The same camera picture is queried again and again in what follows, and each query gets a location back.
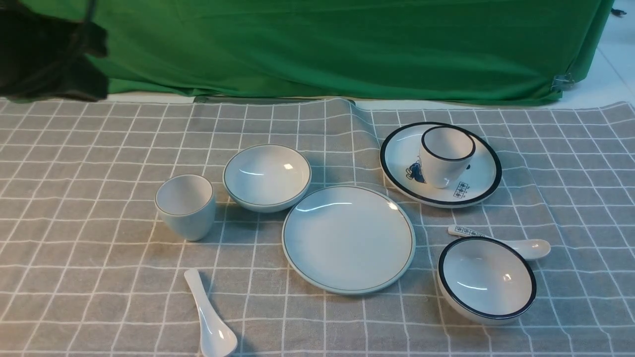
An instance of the bowl with black rim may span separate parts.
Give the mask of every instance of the bowl with black rim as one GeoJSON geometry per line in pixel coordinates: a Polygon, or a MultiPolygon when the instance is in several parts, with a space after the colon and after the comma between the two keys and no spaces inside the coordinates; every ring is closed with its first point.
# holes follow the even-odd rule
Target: bowl with black rim
{"type": "Polygon", "coordinates": [[[486,237],[460,238],[439,257],[441,293],[459,314],[483,325],[517,320],[536,298],[536,279],[511,247],[486,237]]]}

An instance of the white floor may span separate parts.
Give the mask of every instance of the white floor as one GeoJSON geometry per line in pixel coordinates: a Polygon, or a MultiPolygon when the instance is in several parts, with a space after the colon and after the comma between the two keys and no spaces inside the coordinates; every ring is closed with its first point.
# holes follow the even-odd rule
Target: white floor
{"type": "MultiPolygon", "coordinates": [[[[587,78],[563,93],[550,109],[602,107],[615,102],[635,103],[635,0],[615,0],[623,18],[610,16],[587,78]]],[[[124,93],[109,100],[122,102],[188,103],[193,98],[161,93],[124,93]]],[[[464,105],[426,100],[356,100],[361,109],[451,109],[464,105]]]]}

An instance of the plate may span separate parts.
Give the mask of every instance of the plate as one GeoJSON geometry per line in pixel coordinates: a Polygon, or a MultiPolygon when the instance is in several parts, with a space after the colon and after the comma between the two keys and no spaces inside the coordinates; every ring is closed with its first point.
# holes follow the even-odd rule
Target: plate
{"type": "Polygon", "coordinates": [[[327,187],[286,216],[282,246],[291,267],[326,291],[358,295],[394,283],[415,255],[415,233],[390,198],[353,186],[327,187]]]}
{"type": "Polygon", "coordinates": [[[399,191],[415,201],[440,208],[461,208],[481,202],[494,193],[502,175],[496,152],[483,139],[458,126],[432,121],[402,126],[392,132],[382,144],[380,159],[384,174],[399,191]],[[476,144],[468,169],[444,189],[425,182],[419,160],[421,136],[439,125],[469,134],[476,144]]]}

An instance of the dinnerware set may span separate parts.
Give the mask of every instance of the dinnerware set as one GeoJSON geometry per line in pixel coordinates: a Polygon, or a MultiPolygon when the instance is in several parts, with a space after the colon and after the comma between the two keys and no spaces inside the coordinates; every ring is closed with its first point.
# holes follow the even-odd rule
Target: dinnerware set
{"type": "MultiPolygon", "coordinates": [[[[462,208],[489,197],[500,183],[496,152],[477,135],[457,126],[424,122],[391,133],[380,150],[387,180],[425,205],[462,208]]],[[[391,198],[363,187],[338,185],[306,194],[311,182],[306,158],[289,147],[265,144],[237,153],[223,183],[229,196],[260,213],[291,208],[282,231],[289,265],[310,284],[328,292],[361,295],[397,281],[415,255],[412,223],[391,198]]],[[[199,175],[166,181],[155,203],[165,224],[188,241],[204,238],[215,217],[212,184],[199,175]]],[[[466,227],[448,232],[463,238],[439,258],[440,292],[452,308],[486,325],[510,323],[536,295],[526,260],[546,256],[541,239],[501,241],[466,227]]],[[[205,356],[233,352],[236,336],[209,305],[195,269],[185,273],[201,318],[205,356]]]]}

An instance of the spoon handle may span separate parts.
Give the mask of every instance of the spoon handle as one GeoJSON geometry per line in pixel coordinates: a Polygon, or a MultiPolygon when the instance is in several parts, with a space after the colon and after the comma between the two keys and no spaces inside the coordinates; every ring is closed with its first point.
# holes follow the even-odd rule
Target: spoon handle
{"type": "Polygon", "coordinates": [[[199,309],[203,305],[207,299],[207,293],[205,292],[205,288],[203,287],[203,282],[201,281],[201,275],[196,269],[188,269],[185,274],[185,281],[190,286],[190,290],[192,290],[192,295],[194,296],[194,302],[196,302],[196,307],[199,309]]]}
{"type": "Polygon", "coordinates": [[[452,234],[453,236],[459,236],[459,237],[486,237],[486,238],[491,238],[489,236],[486,236],[483,233],[478,233],[477,231],[475,231],[473,229],[469,229],[469,228],[463,227],[463,226],[457,226],[456,224],[452,224],[452,225],[448,226],[448,233],[452,234]]]}

